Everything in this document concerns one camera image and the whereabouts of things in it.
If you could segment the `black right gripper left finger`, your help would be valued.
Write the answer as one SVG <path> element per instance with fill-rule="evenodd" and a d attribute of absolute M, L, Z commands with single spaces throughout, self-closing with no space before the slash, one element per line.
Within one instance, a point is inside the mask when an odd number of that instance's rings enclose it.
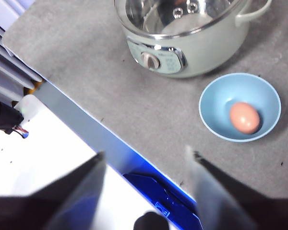
<path fill-rule="evenodd" d="M 104 152 L 26 196 L 0 196 L 0 230 L 88 230 L 102 192 Z"/>

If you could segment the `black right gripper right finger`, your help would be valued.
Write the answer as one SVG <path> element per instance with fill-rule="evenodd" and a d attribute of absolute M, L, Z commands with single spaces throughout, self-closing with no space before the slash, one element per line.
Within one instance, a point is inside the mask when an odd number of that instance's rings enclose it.
<path fill-rule="evenodd" d="M 205 230 L 288 230 L 288 198 L 268 198 L 185 147 L 192 197 Z"/>

